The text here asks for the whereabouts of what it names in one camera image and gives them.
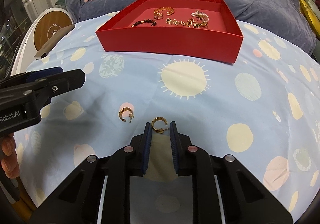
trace gold hoop earring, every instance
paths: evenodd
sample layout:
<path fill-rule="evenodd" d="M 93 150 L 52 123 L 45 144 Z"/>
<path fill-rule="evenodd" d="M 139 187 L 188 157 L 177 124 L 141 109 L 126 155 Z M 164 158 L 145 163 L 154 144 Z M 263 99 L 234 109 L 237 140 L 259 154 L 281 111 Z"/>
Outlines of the gold hoop earring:
<path fill-rule="evenodd" d="M 168 122 L 167 122 L 167 120 L 166 120 L 165 118 L 163 118 L 163 117 L 156 117 L 156 118 L 153 119 L 152 122 L 151 122 L 151 127 L 152 127 L 153 131 L 155 131 L 156 133 L 158 133 L 158 134 L 163 134 L 164 131 L 170 129 L 170 127 L 167 128 L 167 129 L 163 129 L 163 128 L 156 129 L 156 128 L 154 127 L 154 124 L 155 124 L 156 121 L 163 121 L 163 122 L 165 123 L 165 125 L 168 125 Z"/>
<path fill-rule="evenodd" d="M 120 110 L 120 112 L 119 112 L 119 118 L 120 118 L 120 120 L 123 121 L 123 122 L 126 122 L 126 121 L 127 121 L 126 119 L 122 118 L 122 114 L 123 114 L 125 111 L 130 111 L 130 114 L 129 114 L 130 121 L 129 121 L 129 123 L 131 123 L 132 118 L 134 118 L 134 114 L 133 114 L 132 109 L 129 108 L 129 107 L 124 107 L 124 108 L 122 108 L 122 109 Z"/>

